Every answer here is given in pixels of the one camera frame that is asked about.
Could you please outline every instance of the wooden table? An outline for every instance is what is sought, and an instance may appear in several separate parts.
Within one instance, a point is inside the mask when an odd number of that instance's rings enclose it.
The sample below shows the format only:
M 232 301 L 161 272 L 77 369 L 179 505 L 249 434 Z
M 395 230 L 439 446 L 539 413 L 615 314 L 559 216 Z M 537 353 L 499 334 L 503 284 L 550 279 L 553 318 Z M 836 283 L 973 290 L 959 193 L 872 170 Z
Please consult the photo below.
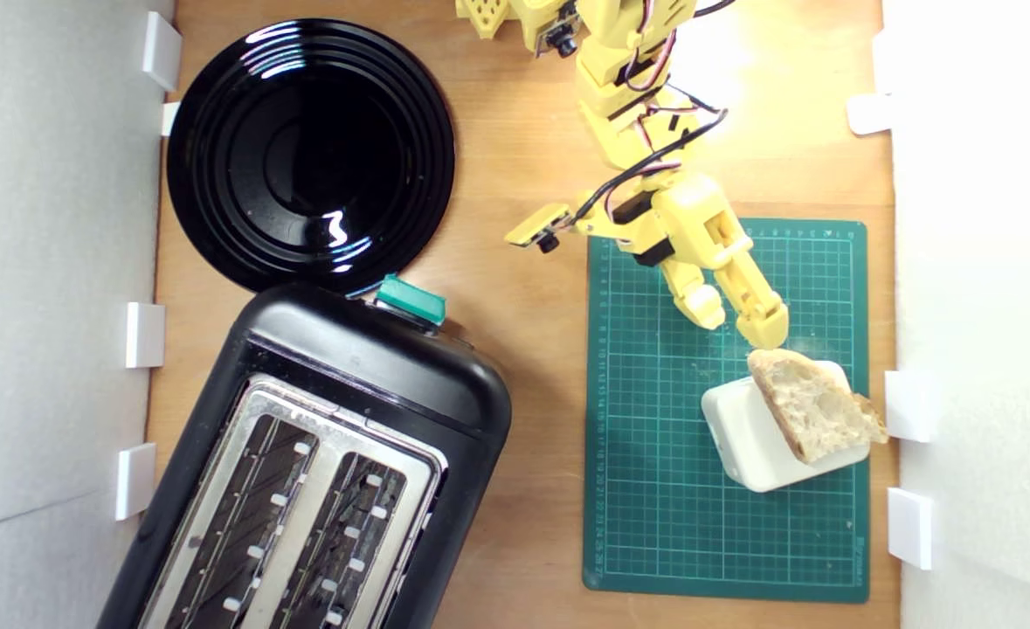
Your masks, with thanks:
M 655 597 L 581 585 L 585 243 L 548 256 L 504 243 L 527 212 L 598 186 L 610 171 L 579 123 L 574 60 L 535 61 L 515 25 L 476 39 L 444 1 L 178 0 L 180 89 L 225 44 L 275 21 L 336 16 L 414 50 L 442 84 L 457 136 L 454 196 L 404 279 L 438 291 L 469 339 L 506 370 L 510 438 L 475 519 L 437 626 L 607 629 L 895 628 L 899 566 L 887 554 L 893 447 L 872 455 L 871 598 L 863 605 Z M 889 138 L 859 139 L 848 96 L 872 88 L 879 0 L 743 0 L 695 25 L 697 96 L 730 107 L 707 143 L 707 170 L 743 216 L 861 219 L 869 246 L 871 393 L 894 365 L 894 218 Z M 172 93 L 171 100 L 180 93 Z M 250 293 L 200 258 L 164 190 L 157 302 L 168 307 L 166 365 L 154 371 L 147 438 L 164 468 L 228 326 Z

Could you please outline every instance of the cutting mat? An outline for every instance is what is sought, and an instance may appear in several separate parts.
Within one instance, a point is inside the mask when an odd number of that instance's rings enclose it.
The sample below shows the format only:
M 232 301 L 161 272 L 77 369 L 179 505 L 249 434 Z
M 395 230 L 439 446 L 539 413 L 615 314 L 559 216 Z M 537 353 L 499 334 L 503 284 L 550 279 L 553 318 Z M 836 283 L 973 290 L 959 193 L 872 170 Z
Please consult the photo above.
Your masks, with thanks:
M 865 228 L 743 223 L 756 263 L 790 304 L 786 347 L 845 366 L 867 394 Z M 727 478 L 699 398 L 749 375 L 734 315 L 701 330 L 679 314 L 658 269 L 611 240 L 588 242 L 585 585 L 866 601 L 867 462 L 763 494 Z

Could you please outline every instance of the slice of bread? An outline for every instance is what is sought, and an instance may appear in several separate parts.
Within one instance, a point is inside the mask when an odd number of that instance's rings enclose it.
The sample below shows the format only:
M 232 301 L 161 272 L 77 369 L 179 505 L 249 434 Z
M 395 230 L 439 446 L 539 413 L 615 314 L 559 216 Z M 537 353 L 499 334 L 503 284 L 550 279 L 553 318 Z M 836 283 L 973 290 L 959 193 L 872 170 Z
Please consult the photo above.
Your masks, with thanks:
M 812 463 L 839 450 L 887 443 L 887 429 L 865 396 L 805 355 L 758 349 L 747 357 L 751 377 L 795 457 Z

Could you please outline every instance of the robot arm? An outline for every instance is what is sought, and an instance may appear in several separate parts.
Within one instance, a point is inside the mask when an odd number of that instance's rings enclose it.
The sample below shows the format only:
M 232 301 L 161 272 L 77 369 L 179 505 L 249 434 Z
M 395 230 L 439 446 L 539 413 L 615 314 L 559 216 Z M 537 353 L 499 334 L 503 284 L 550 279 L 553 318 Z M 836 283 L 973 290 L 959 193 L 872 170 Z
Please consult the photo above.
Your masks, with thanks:
M 722 190 L 693 167 L 691 142 L 726 112 L 666 84 L 676 29 L 693 18 L 695 0 L 456 3 L 478 18 L 495 4 L 504 16 L 514 13 L 535 54 L 546 44 L 569 56 L 576 28 L 588 28 L 576 55 L 579 111 L 603 159 L 622 171 L 572 206 L 542 208 L 508 233 L 507 242 L 548 253 L 562 232 L 615 240 L 637 263 L 659 267 L 675 305 L 706 329 L 725 318 L 721 295 L 703 279 L 702 270 L 713 271 L 751 346 L 781 346 L 789 330 L 787 307 L 751 258 L 753 243 Z M 479 31 L 479 21 L 474 24 Z M 702 123 L 711 114 L 715 123 Z

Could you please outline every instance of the toaster slot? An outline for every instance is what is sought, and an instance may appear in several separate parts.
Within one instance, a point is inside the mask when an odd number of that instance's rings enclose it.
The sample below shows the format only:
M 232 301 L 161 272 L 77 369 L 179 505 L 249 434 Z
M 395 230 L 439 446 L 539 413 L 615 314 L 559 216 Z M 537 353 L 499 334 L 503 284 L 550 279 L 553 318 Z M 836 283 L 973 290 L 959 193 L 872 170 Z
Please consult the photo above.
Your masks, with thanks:
M 344 455 L 272 629 L 349 621 L 372 566 L 394 560 L 403 545 L 386 536 L 404 485 L 400 470 L 357 453 Z M 383 545 L 389 552 L 380 554 Z
M 166 626 L 232 626 L 283 527 L 286 505 L 302 488 L 318 440 L 263 414 L 254 419 L 228 485 L 196 547 Z

